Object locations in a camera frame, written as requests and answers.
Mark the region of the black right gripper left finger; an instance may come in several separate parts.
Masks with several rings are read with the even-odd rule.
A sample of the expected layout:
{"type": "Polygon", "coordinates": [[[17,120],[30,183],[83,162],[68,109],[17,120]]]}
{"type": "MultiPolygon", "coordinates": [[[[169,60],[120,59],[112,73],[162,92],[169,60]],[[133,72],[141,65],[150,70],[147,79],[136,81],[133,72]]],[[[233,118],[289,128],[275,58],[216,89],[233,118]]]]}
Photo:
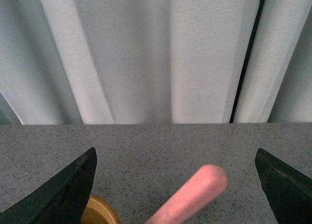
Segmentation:
{"type": "Polygon", "coordinates": [[[87,206],[97,166],[88,149],[33,193],[0,214],[2,224],[78,224],[87,206]]]}

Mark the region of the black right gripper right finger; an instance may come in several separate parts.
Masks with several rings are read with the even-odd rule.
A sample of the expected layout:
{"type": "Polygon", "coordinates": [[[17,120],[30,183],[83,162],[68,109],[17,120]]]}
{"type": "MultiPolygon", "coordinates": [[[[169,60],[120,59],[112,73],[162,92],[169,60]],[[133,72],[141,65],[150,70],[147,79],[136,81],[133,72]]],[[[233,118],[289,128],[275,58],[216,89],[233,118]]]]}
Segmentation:
{"type": "Polygon", "coordinates": [[[312,222],[312,180],[263,148],[255,157],[261,187],[279,224],[312,222]]]}

